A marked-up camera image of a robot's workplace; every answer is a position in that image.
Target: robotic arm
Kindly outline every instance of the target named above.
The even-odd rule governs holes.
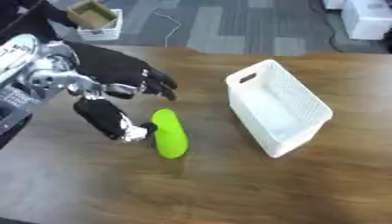
[[[156,130],[152,123],[135,126],[103,97],[103,93],[122,98],[147,93],[148,83],[143,81],[138,87],[101,84],[76,72],[79,63],[70,46],[60,41],[41,44],[29,34],[12,38],[0,47],[0,149],[25,126],[36,108],[65,89],[70,95],[80,96],[75,111],[113,140],[142,140]]]

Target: white cable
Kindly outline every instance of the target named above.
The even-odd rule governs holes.
[[[168,18],[172,22],[177,24],[177,26],[171,32],[169,32],[169,34],[167,34],[166,37],[164,38],[164,47],[168,47],[169,46],[169,38],[174,34],[174,32],[176,32],[181,27],[182,24],[178,20],[174,19],[171,16],[167,16],[167,15],[161,14],[159,12],[156,12],[156,10],[158,10],[158,9],[159,8],[156,8],[152,13],[157,16],[163,17],[163,18]]]

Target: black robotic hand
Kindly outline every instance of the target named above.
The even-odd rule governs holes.
[[[170,101],[176,100],[173,92],[177,88],[176,82],[147,62],[93,45],[66,43],[80,59],[76,67],[78,73],[93,77],[101,84],[123,84],[138,88],[143,94],[162,95]],[[117,92],[107,94],[123,99],[133,97],[132,94]],[[133,125],[119,108],[105,99],[89,100],[83,97],[73,107],[87,122],[112,140],[131,142],[145,139],[158,128],[150,122]]]
[[[134,126],[123,111],[105,99],[89,100],[83,97],[73,105],[73,109],[112,140],[143,140],[158,129],[151,122]]]
[[[167,74],[158,71],[147,62],[121,52],[94,45],[66,42],[80,59],[76,70],[80,74],[95,78],[102,84],[124,84],[139,88],[143,94],[162,95],[170,101],[176,100],[173,90],[176,82]],[[133,95],[108,93],[130,99]]]

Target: black cable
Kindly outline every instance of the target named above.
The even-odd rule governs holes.
[[[24,19],[25,17],[27,17],[32,11],[34,11],[36,8],[39,7],[40,4],[42,4],[44,1],[46,0],[39,0],[37,1],[25,14],[23,14],[22,16],[18,17],[17,19],[15,19],[15,21],[13,21],[12,23],[8,24],[5,28],[3,28],[0,31],[0,37],[7,32],[10,28],[12,28],[14,25],[16,25],[17,23],[19,23],[22,19]]]
[[[332,31],[332,35],[331,35],[331,37],[328,39],[329,45],[330,45],[331,48],[332,48],[333,50],[335,50],[336,52],[338,52],[338,53],[343,53],[344,51],[341,50],[340,48],[338,48],[338,47],[336,46],[336,43],[335,43],[336,31],[335,31],[335,29],[333,28],[333,26],[329,23],[328,19],[326,18],[326,11],[325,11],[325,10],[321,10],[321,9],[322,9],[321,0],[318,1],[318,2],[321,4],[321,5],[320,5],[320,6],[321,6],[321,7],[320,7],[320,10],[316,9],[316,8],[312,5],[312,2],[314,2],[314,0],[308,0],[309,9],[311,9],[311,11],[317,13],[317,14],[320,16],[321,20],[324,22],[324,24],[325,24],[326,26],[328,26],[328,27],[330,28],[330,30]]]

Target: basket handle hole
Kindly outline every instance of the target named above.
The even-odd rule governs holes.
[[[248,76],[245,76],[242,79],[240,79],[240,83],[242,84],[244,82],[250,81],[250,80],[254,79],[256,76],[257,76],[257,73],[252,73]]]

